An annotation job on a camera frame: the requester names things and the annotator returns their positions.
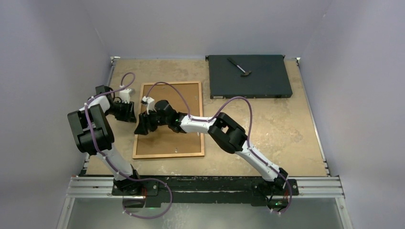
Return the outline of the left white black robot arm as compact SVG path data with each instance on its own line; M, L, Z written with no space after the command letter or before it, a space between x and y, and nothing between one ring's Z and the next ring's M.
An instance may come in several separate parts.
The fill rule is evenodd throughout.
M115 192L122 195L137 195L143 185L133 166L126 161L114 146L114 134L106 118L135 123L134 103L114 100L113 89L96 87L96 96L77 111L70 112L67 119L78 150L96 156L114 174Z

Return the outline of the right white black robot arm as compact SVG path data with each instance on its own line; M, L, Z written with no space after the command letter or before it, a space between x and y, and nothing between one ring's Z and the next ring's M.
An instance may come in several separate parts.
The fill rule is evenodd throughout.
M208 134L223 151L240 156L256 169L274 194L291 188L288 173L267 159L251 143L250 132L226 113L219 112L213 117L198 117L177 112L167 100L160 100L155 103L153 109L148 108L139 114L139 124L134 133L147 135L163 125L175 133Z

